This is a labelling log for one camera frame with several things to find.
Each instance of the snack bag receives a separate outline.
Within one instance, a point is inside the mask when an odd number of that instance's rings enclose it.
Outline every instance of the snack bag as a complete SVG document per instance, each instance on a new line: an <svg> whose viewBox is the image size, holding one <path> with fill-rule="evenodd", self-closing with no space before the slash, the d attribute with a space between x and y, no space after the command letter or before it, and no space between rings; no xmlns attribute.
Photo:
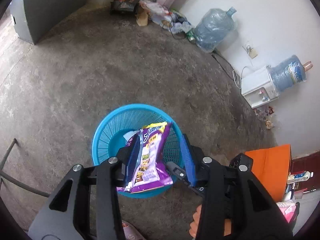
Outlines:
<svg viewBox="0 0 320 240"><path fill-rule="evenodd" d="M167 122L152 123L138 132L140 153L134 175L131 182L125 188L118 188L118 191L137 193L173 184L162 159L170 127L171 123Z"/></svg>
<svg viewBox="0 0 320 240"><path fill-rule="evenodd" d="M110 12L131 12L136 13L138 10L139 0L114 0L111 2Z"/></svg>

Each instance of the electrical cable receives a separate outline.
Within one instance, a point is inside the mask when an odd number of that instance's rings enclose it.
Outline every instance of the electrical cable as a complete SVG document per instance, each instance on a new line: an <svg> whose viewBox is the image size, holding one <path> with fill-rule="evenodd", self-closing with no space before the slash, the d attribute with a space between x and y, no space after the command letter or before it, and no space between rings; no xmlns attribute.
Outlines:
<svg viewBox="0 0 320 240"><path fill-rule="evenodd" d="M235 71L234 71L234 70L232 71L233 80L234 80L234 82L235 82L236 87L239 88L239 89L241 89L241 86L242 86L242 73L243 73L243 71L244 71L244 69L245 69L246 67L249 68L249 66L245 66L245 67L242 69L242 71L241 71L241 75L240 75L240 87L239 87L239 86L237 85L237 83L236 83Z"/></svg>
<svg viewBox="0 0 320 240"><path fill-rule="evenodd" d="M46 193L46 192L43 192L41 190L38 190L36 188L32 188L26 184L23 184L22 182L16 180L15 178L11 177L10 175L6 174L4 171L0 170L0 176L7 179L8 181L10 181L11 183L17 185L18 187L21 187L27 191L30 191L32 193L35 193L37 195L40 195L40 196L44 196L44 197L49 197L50 194L49 193Z"/></svg>
<svg viewBox="0 0 320 240"><path fill-rule="evenodd" d="M241 89L241 87L242 87L241 81L242 81L243 71L244 71L245 68L250 68L250 67L249 67L249 66L245 66L245 67L242 69L241 74L240 74L240 86L238 86L238 84L237 84L237 82L236 82L236 80L237 80L236 72L235 72L234 70L232 70L232 76L233 76L233 78L230 77L229 74L227 73L227 71L221 66L220 62L217 60L217 58L216 58L213 54L218 55L219 57L223 58L223 60L224 60L225 62L227 62L231 67L232 67L232 65L231 65L222 55L218 54L216 51L213 51L213 52L212 52L211 56L217 61L219 67L221 67L222 70L226 73L226 75L227 75L231 80L234 81L236 87L239 88L239 89Z"/></svg>
<svg viewBox="0 0 320 240"><path fill-rule="evenodd" d="M218 56L221 57L221 58L223 58L223 60L225 60L225 61L231 66L231 64L230 64L223 56L219 55L218 53L216 53L216 52L214 52L214 51L213 51L212 53L218 55ZM233 78L230 77L229 74L227 73L227 71L222 67L222 65L220 64L220 62L217 60L217 58L216 58L213 54L211 54L211 56L216 60L216 62L218 63L219 67L222 68L222 70L226 73L226 75L227 75L231 80L234 80L234 75L233 75Z"/></svg>
<svg viewBox="0 0 320 240"><path fill-rule="evenodd" d="M172 18L172 15L171 15L171 14L169 14L169 15L170 15L170 17L171 17L171 19L172 19L172 23L173 23L172 28L173 28L175 22L174 22L174 20L173 20L173 18ZM181 37L180 39L177 39L175 36L173 36L173 33L172 33L172 31L171 31L171 23L169 23L169 30L170 30L170 32L171 32L172 37L173 37L175 40L183 40L183 39L185 39L185 37L186 37L186 34L184 34L183 38Z"/></svg>

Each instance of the power outlet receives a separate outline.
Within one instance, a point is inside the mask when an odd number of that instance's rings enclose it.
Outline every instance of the power outlet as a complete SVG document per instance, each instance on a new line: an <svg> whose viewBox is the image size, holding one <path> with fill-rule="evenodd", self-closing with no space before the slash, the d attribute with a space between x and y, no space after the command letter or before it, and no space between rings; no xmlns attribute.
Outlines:
<svg viewBox="0 0 320 240"><path fill-rule="evenodd" d="M257 57L257 55L258 55L257 51L249 43L246 43L245 45L243 45L242 48L247 52L248 56L251 59Z"/></svg>

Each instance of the screw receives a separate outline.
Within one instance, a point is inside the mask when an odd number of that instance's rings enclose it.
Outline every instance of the screw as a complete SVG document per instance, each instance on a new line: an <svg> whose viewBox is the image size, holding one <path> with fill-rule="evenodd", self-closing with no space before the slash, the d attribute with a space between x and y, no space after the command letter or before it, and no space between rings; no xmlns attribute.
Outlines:
<svg viewBox="0 0 320 240"><path fill-rule="evenodd" d="M204 158L202 159L202 161L203 161L204 163L211 163L211 162L212 162L212 159L211 159L210 157L204 157Z"/></svg>
<svg viewBox="0 0 320 240"><path fill-rule="evenodd" d="M239 166L239 170L241 170L241 171L247 171L247 170L248 170L248 167L245 166L245 165L243 165L243 164L241 164L241 165Z"/></svg>
<svg viewBox="0 0 320 240"><path fill-rule="evenodd" d="M80 164L76 164L72 167L73 171L79 171L82 169L82 166Z"/></svg>
<svg viewBox="0 0 320 240"><path fill-rule="evenodd" d="M118 158L117 158L117 157L110 157L109 160L108 160L108 162L109 162L110 164L117 163L117 162L118 162Z"/></svg>

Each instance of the red door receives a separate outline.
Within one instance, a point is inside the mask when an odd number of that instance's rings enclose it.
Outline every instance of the red door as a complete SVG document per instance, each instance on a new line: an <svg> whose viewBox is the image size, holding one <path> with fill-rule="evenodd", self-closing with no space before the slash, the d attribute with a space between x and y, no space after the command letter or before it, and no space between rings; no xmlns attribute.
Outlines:
<svg viewBox="0 0 320 240"><path fill-rule="evenodd" d="M311 155L293 159L291 172L310 171L313 177L307 181L299 182L298 189L307 188L308 190L320 189L320 151Z"/></svg>

